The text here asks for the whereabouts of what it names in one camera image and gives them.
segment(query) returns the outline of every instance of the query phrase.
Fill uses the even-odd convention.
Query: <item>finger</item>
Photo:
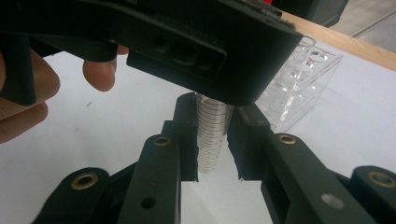
[[[36,105],[56,94],[60,88],[60,81],[52,68],[34,51],[31,51],[32,66],[35,79]],[[21,113],[31,106],[22,106],[0,98],[0,120]]]
[[[99,91],[109,91],[114,86],[116,69],[116,59],[106,63],[85,61],[82,65],[85,79]]]
[[[19,114],[0,120],[0,144],[31,129],[48,115],[46,103],[35,105]]]
[[[0,53],[0,90],[3,89],[4,82],[6,81],[6,64],[3,55]]]
[[[123,45],[119,45],[119,55],[124,55],[129,52],[129,49]]]

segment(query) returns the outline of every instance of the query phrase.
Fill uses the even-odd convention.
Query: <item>brass insert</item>
[[[92,187],[98,182],[99,177],[94,172],[88,172],[81,175],[76,176],[74,178],[71,187],[75,190],[84,190]]]
[[[287,144],[287,145],[294,145],[296,144],[297,140],[290,135],[287,134],[282,134],[278,137],[279,142],[283,143],[283,144]]]
[[[154,140],[154,145],[157,147],[163,147],[171,143],[171,140],[167,137],[158,137]]]
[[[396,180],[387,174],[378,171],[371,171],[368,176],[373,183],[376,183],[381,187],[389,189],[396,188]]]

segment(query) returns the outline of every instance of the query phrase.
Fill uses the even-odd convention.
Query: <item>black bracket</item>
[[[114,59],[123,45],[132,67],[230,105],[249,105],[302,38],[260,0],[2,0],[0,8],[9,77],[0,95],[22,105],[35,97],[29,39],[46,44],[45,54],[55,47],[95,62]],[[15,41],[3,39],[10,35]]]
[[[147,140],[138,163],[113,176],[94,168],[68,176],[35,223],[180,223],[180,181],[198,181],[194,109],[194,93],[180,96],[174,120]],[[363,166],[351,179],[336,174],[298,137],[273,134],[255,105],[235,109],[228,141],[239,178],[262,182],[276,224],[395,223],[390,171]]]

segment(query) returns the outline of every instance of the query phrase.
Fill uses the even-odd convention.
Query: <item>white surface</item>
[[[396,172],[396,74],[343,54],[316,107],[290,133],[343,175],[367,164]],[[172,119],[176,98],[188,92],[127,67],[125,57],[107,93],[86,83],[80,59],[61,53],[48,62],[62,81],[49,100],[49,117],[0,145],[0,223],[33,221],[60,181],[78,169],[101,167],[112,175],[136,161],[144,141]],[[271,223],[260,183],[237,179],[226,148],[214,173],[183,183],[181,215],[183,224]]]

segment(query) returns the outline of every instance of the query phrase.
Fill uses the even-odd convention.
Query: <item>clear plastic tray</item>
[[[256,102],[275,133],[287,131],[314,107],[342,58],[314,47],[292,89],[282,86],[275,76]]]

